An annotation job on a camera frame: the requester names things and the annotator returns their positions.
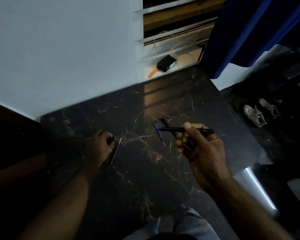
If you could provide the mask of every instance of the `orange stick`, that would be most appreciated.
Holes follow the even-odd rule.
[[[158,70],[159,70],[159,68],[154,69],[153,72],[151,72],[151,74],[148,77],[151,78],[153,76],[153,74],[155,74]]]

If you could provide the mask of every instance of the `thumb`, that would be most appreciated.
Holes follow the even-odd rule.
[[[200,148],[205,148],[205,146],[209,144],[200,131],[193,127],[189,122],[185,122],[183,127],[188,136],[195,140]]]

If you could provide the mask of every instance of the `curtain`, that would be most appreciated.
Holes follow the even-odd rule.
[[[199,65],[216,79],[229,62],[250,67],[275,44],[300,47],[300,0],[226,0]]]

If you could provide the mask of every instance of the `gray pants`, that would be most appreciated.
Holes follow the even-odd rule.
[[[199,240],[220,240],[210,224],[194,209],[181,205],[171,212],[173,232],[189,234]],[[143,228],[136,230],[123,240],[145,240],[158,234],[160,218],[154,219]]]

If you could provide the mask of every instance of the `shoe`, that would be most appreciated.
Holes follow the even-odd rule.
[[[251,108],[249,105],[244,105],[243,107],[243,112],[244,114],[252,120],[252,122],[257,126],[257,127],[262,127],[267,124],[265,121],[262,112],[257,109],[257,106],[255,109]]]
[[[267,102],[263,98],[259,99],[259,103],[262,107],[264,107],[264,108],[266,108],[267,110],[270,111],[273,119],[275,119],[276,117],[281,115],[281,113],[278,111],[276,106],[274,106],[273,104],[270,104],[269,102]]]

